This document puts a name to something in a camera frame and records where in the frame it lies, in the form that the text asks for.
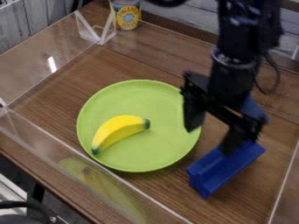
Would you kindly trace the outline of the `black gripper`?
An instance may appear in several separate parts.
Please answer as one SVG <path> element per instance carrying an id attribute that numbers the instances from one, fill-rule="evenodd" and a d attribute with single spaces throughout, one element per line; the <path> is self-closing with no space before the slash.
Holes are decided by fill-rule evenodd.
<path id="1" fill-rule="evenodd" d="M 182 122 L 188 132 L 204 122 L 205 113 L 228 125 L 228 133 L 220 143 L 225 156 L 255 141 L 267 123 L 267 114 L 251 97 L 257 81 L 260 60 L 249 62 L 212 60 L 209 76 L 193 71 L 182 73 Z"/>

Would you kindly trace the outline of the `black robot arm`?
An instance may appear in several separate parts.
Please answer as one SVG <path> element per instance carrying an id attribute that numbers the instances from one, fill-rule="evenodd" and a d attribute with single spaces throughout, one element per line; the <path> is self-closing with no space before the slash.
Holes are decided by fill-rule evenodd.
<path id="1" fill-rule="evenodd" d="M 182 121 L 193 131 L 212 114 L 228 125 L 219 149 L 229 155 L 259 138 L 268 122 L 267 114 L 253 101 L 259 88 L 261 61 L 275 61 L 269 50 L 279 46 L 281 35 L 280 0 L 219 0 L 219 40 L 211 51 L 209 76 L 192 71 L 182 74 Z"/>

